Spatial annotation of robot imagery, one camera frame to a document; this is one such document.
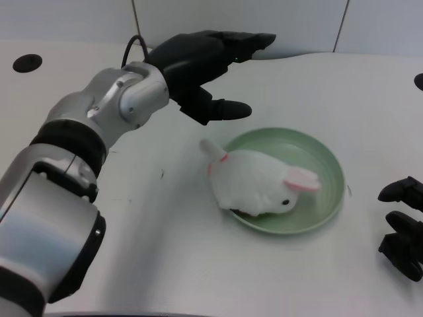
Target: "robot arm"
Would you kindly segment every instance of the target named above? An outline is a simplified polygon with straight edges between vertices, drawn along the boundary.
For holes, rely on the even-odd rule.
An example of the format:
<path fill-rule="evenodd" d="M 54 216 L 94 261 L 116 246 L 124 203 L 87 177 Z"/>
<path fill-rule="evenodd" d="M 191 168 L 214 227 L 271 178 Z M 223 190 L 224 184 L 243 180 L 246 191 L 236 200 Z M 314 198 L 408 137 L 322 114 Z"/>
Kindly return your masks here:
<path fill-rule="evenodd" d="M 106 230 L 93 205 L 96 178 L 121 135 L 172 98 L 206 125 L 249 116 L 240 102 L 212 100 L 200 86 L 246 61 L 275 35 L 180 34 L 149 63 L 105 69 L 62 98 L 0 181 L 0 315 L 39 317 L 79 289 Z"/>

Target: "silver robot arm segment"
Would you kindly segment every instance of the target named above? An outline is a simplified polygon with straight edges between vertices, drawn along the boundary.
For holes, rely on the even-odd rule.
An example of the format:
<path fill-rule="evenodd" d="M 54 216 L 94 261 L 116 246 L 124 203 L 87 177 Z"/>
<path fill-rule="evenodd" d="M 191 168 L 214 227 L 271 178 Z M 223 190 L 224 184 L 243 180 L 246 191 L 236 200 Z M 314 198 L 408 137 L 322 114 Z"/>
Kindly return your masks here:
<path fill-rule="evenodd" d="M 134 62 L 101 71 L 52 108 L 0 181 L 2 316 L 41 316 L 79 289 L 106 229 L 92 202 L 107 152 L 168 103 L 160 71 Z"/>

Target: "white wall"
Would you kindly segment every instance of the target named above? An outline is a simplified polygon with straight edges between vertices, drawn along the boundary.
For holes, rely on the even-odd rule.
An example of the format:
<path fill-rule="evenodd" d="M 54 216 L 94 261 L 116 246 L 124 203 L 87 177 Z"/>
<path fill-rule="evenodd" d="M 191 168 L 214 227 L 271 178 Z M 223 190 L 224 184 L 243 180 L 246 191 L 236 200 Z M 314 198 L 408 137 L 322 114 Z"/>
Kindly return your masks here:
<path fill-rule="evenodd" d="M 277 34 L 257 57 L 332 52 L 346 0 L 135 0 L 141 35 L 156 46 L 206 29 Z"/>
<path fill-rule="evenodd" d="M 0 40 L 126 43 L 131 0 L 0 0 Z"/>
<path fill-rule="evenodd" d="M 350 0 L 336 52 L 423 56 L 422 0 Z"/>

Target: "black cable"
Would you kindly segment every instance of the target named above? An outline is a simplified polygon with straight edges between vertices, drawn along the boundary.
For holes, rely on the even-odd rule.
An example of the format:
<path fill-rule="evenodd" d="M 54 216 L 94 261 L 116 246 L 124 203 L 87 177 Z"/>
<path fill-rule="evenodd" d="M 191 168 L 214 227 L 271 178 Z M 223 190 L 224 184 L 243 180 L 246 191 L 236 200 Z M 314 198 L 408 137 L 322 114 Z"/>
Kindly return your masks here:
<path fill-rule="evenodd" d="M 147 45 L 145 45 L 144 39 L 141 35 L 134 35 L 131 37 L 131 40 L 128 42 L 128 45 L 126 46 L 125 49 L 125 53 L 124 53 L 124 58 L 122 60 L 122 67 L 126 65 L 126 61 L 128 60 L 128 55 L 130 54 L 130 50 L 132 47 L 132 44 L 134 44 L 134 42 L 136 40 L 139 40 L 139 43 L 141 44 L 141 47 L 143 48 L 143 53 L 144 53 L 144 63 L 148 63 L 148 51 L 147 51 Z"/>

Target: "black circular hole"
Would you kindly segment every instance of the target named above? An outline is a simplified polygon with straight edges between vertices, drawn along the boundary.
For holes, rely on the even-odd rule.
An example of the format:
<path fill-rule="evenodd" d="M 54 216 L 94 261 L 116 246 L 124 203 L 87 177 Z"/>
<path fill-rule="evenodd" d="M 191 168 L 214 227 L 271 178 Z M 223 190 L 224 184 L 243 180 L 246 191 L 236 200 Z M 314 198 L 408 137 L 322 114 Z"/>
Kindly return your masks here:
<path fill-rule="evenodd" d="M 29 73 L 35 71 L 42 64 L 42 58 L 36 54 L 20 56 L 14 63 L 13 69 L 18 73 Z"/>
<path fill-rule="evenodd" d="M 414 78 L 414 84 L 416 84 L 417 88 L 423 91 L 423 74 L 418 74 Z"/>

